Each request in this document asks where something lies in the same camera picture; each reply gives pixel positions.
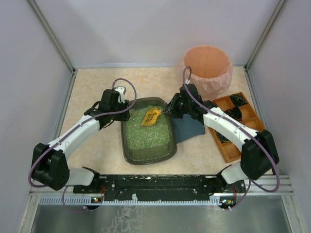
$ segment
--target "beige floor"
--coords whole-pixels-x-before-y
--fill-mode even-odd
[[[69,101],[62,133],[74,125],[84,111],[100,100],[113,80],[126,78],[137,89],[138,98],[161,97],[169,102],[180,85],[170,67],[80,69]],[[127,87],[126,99],[132,100],[134,92]],[[230,89],[222,96],[242,91],[252,103],[242,67],[234,67]],[[69,159],[70,167],[86,166],[103,174],[214,174],[225,164],[209,130],[177,145],[177,153],[170,160],[144,166],[127,163],[123,157],[121,127],[119,122],[89,138]]]

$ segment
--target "dark blue cloth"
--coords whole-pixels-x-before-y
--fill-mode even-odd
[[[182,119],[173,119],[176,143],[188,140],[197,135],[205,134],[205,127],[199,121],[191,118],[189,114],[184,114]]]

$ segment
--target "white joint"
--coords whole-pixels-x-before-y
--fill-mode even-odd
[[[119,103],[125,103],[124,95],[126,93],[126,87],[125,86],[117,86],[114,90],[118,91],[120,93],[118,102]]]

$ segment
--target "green tray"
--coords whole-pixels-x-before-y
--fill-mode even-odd
[[[167,103],[159,97],[147,97],[137,99],[133,109],[138,110],[146,108],[148,106],[160,106],[165,108]],[[121,134],[122,134],[122,145],[123,154],[127,162],[134,165],[154,164],[167,159],[172,158],[177,151],[176,139],[174,134],[174,128],[172,118],[165,115],[166,122],[169,129],[170,141],[168,144],[140,150],[131,150],[128,148],[127,137],[126,137],[126,123],[121,122]]]

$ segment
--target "gray floor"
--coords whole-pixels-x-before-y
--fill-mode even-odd
[[[287,233],[281,197],[247,197],[230,211],[217,206],[101,206],[82,214],[39,206],[32,233]]]

